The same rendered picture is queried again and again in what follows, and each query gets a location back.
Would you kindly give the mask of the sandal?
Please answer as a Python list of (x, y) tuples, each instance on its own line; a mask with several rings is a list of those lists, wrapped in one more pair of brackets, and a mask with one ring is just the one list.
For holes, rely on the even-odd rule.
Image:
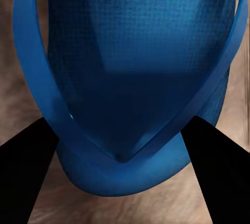
[(217, 126), (248, 0), (14, 0), (17, 56), (60, 138), (68, 179), (96, 196), (147, 191), (191, 163), (181, 130)]

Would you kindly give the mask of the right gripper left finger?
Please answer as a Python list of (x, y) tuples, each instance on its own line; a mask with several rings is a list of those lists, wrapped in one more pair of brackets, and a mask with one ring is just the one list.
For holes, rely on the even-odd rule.
[(59, 137), (44, 117), (0, 146), (0, 224), (27, 224)]

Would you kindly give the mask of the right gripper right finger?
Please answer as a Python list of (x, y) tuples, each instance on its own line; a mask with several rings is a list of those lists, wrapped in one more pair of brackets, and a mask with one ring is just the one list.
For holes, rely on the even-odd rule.
[(250, 153), (196, 115), (181, 134), (213, 224), (250, 224)]

